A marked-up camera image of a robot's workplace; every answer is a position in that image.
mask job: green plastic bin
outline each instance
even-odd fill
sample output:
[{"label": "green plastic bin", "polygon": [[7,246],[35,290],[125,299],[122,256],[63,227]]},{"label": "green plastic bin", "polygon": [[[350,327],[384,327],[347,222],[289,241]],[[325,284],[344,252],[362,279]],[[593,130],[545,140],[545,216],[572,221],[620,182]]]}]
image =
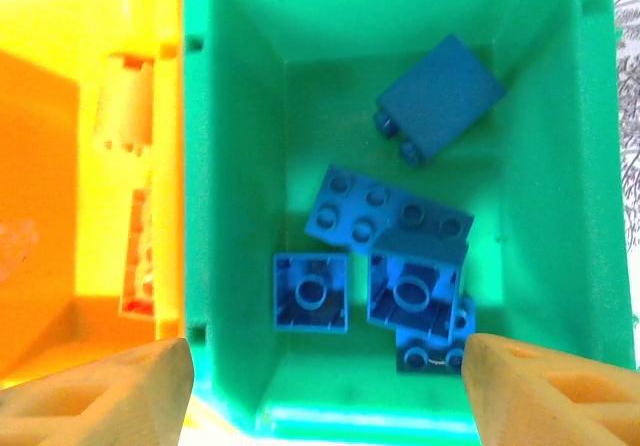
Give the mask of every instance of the green plastic bin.
[{"label": "green plastic bin", "polygon": [[[508,89],[411,170],[375,97],[449,33]],[[396,373],[351,254],[344,335],[273,329],[278,251],[329,163],[476,216],[478,330],[631,367],[611,0],[185,0],[186,318],[195,391],[256,436],[476,444],[460,377]]]}]

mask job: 2x4 blue brick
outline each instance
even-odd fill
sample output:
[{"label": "2x4 blue brick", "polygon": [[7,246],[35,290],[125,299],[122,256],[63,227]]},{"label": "2x4 blue brick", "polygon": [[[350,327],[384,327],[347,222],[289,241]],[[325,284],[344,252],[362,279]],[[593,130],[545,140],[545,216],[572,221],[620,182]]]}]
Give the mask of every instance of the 2x4 blue brick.
[{"label": "2x4 blue brick", "polygon": [[369,321],[451,342],[452,330],[439,330],[438,325],[451,321],[446,314],[455,314],[467,249],[459,238],[383,232],[369,257]]},{"label": "2x4 blue brick", "polygon": [[475,303],[469,296],[462,296],[454,312],[450,322],[438,326],[453,331],[451,342],[405,329],[396,331],[396,369],[399,372],[460,372],[465,343],[476,331]]},{"label": "2x4 blue brick", "polygon": [[278,253],[273,275],[277,330],[347,331],[346,254]]},{"label": "2x4 blue brick", "polygon": [[375,122],[387,139],[400,131],[408,137],[400,153],[410,166],[417,166],[462,134],[504,94],[498,80],[450,35],[378,97]]},{"label": "2x4 blue brick", "polygon": [[368,253],[389,228],[464,241],[473,217],[434,201],[329,166],[305,233],[333,246]]}]

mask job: blue duplo block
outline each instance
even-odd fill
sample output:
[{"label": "blue duplo block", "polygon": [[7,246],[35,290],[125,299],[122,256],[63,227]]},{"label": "blue duplo block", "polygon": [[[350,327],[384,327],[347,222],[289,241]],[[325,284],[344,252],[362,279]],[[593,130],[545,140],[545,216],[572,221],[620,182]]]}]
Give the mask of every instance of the blue duplo block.
[{"label": "blue duplo block", "polygon": [[369,322],[440,334],[450,342],[451,331],[437,330],[438,321],[449,319],[446,315],[452,314],[451,305],[456,309],[467,249],[467,243],[459,238],[384,231],[369,257]]},{"label": "blue duplo block", "polygon": [[491,72],[450,35],[377,98],[374,120],[386,139],[403,133],[400,154],[413,167],[436,155],[504,95]]},{"label": "blue duplo block", "polygon": [[464,240],[473,216],[363,174],[329,166],[305,233],[367,253],[388,228]]},{"label": "blue duplo block", "polygon": [[467,338],[476,331],[475,303],[460,297],[452,341],[445,343],[413,331],[396,331],[396,369],[406,373],[460,373]]},{"label": "blue duplo block", "polygon": [[274,255],[275,328],[306,333],[346,332],[347,277],[344,253]]}]

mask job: blue lego brick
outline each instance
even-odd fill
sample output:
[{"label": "blue lego brick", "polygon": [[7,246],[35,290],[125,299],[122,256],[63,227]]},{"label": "blue lego brick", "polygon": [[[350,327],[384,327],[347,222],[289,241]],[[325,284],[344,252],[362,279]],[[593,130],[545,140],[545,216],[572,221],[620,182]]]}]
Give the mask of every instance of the blue lego brick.
[{"label": "blue lego brick", "polygon": [[398,229],[383,232],[369,258],[369,322],[440,334],[450,342],[451,332],[437,327],[450,319],[451,305],[456,309],[467,249],[462,239]]},{"label": "blue lego brick", "polygon": [[276,330],[346,332],[349,323],[347,276],[344,253],[274,255]]},{"label": "blue lego brick", "polygon": [[446,343],[412,331],[396,331],[396,369],[406,373],[454,373],[462,367],[467,338],[476,331],[475,303],[469,296],[460,297],[453,323],[452,341]]},{"label": "blue lego brick", "polygon": [[473,216],[363,174],[329,166],[305,233],[367,253],[388,228],[466,239]]},{"label": "blue lego brick", "polygon": [[386,139],[403,133],[400,154],[414,167],[436,155],[504,95],[498,80],[450,35],[377,98],[374,120]]}]

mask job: yellow bin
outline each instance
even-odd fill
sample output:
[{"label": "yellow bin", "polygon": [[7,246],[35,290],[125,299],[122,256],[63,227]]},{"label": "yellow bin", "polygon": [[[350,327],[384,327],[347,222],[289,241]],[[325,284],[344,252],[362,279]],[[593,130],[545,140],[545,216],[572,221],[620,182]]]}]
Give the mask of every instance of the yellow bin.
[{"label": "yellow bin", "polygon": [[0,387],[182,335],[180,18],[0,0]]}]

